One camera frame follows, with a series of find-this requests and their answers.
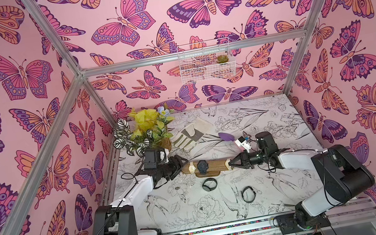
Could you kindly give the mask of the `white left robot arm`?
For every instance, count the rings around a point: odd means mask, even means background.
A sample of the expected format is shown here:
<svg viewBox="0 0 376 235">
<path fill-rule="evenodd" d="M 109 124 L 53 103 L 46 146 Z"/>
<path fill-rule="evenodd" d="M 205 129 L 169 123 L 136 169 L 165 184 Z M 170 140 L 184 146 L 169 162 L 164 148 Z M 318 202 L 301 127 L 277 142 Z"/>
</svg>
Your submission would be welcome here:
<svg viewBox="0 0 376 235">
<path fill-rule="evenodd" d="M 94 217 L 93 235 L 163 235 L 160 229 L 138 229 L 136 212 L 144 199 L 164 179 L 172 181 L 189 160 L 169 156 L 167 149 L 147 149 L 141 165 L 132 176 L 133 184 L 110 205 L 101 206 Z"/>
</svg>

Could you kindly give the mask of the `black chunky sport watch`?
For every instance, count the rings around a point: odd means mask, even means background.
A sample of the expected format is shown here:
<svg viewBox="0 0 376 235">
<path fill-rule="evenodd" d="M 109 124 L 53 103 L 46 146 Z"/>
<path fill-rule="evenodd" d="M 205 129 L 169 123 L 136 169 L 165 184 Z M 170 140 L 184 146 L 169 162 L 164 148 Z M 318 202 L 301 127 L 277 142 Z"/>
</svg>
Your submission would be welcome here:
<svg viewBox="0 0 376 235">
<path fill-rule="evenodd" d="M 209 170 L 209 163 L 205 160 L 199 160 L 197 169 L 200 175 L 206 175 Z"/>
</svg>

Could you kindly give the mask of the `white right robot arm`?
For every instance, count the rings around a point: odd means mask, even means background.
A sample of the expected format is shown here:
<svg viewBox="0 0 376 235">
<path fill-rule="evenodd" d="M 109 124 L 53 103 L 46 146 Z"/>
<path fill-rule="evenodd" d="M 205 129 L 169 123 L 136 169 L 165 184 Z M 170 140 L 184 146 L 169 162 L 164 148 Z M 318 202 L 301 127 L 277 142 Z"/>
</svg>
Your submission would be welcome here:
<svg viewBox="0 0 376 235">
<path fill-rule="evenodd" d="M 281 149 L 269 132 L 256 135 L 255 151 L 245 142 L 245 138 L 236 140 L 244 151 L 229 161 L 230 167 L 253 169 L 265 163 L 270 170 L 294 168 L 317 172 L 322 187 L 295 206 L 294 222 L 303 230 L 315 227 L 326 211 L 344 205 L 375 184 L 374 175 L 343 145 L 324 151 Z"/>
</svg>

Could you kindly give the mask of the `black round watch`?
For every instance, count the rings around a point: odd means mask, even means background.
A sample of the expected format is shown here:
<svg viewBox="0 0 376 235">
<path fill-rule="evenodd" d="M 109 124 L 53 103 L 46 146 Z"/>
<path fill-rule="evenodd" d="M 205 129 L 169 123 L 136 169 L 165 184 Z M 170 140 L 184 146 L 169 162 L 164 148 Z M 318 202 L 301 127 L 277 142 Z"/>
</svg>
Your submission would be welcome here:
<svg viewBox="0 0 376 235">
<path fill-rule="evenodd" d="M 202 189 L 206 192 L 212 192 L 217 189 L 218 182 L 215 178 L 207 178 L 204 180 L 203 184 L 201 185 Z"/>
</svg>

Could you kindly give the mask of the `translucent beige watch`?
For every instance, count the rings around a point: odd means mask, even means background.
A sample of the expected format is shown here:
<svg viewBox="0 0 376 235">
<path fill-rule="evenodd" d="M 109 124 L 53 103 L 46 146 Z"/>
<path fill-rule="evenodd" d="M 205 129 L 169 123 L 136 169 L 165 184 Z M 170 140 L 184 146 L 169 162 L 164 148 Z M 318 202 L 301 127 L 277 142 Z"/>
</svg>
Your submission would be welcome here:
<svg viewBox="0 0 376 235">
<path fill-rule="evenodd" d="M 226 171 L 233 169 L 232 166 L 230 165 L 230 161 L 231 161 L 230 159 L 227 159 L 223 162 L 223 165 Z"/>
</svg>

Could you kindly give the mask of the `cream strap watch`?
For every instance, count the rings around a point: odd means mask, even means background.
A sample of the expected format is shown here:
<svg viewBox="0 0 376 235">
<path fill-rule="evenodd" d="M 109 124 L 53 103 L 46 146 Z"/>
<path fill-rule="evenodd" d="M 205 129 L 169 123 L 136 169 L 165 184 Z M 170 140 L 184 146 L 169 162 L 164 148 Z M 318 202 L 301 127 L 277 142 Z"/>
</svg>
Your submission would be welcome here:
<svg viewBox="0 0 376 235">
<path fill-rule="evenodd" d="M 193 162 L 189 162 L 188 171 L 189 171 L 190 174 L 195 174 L 196 167 L 195 167 Z"/>
</svg>

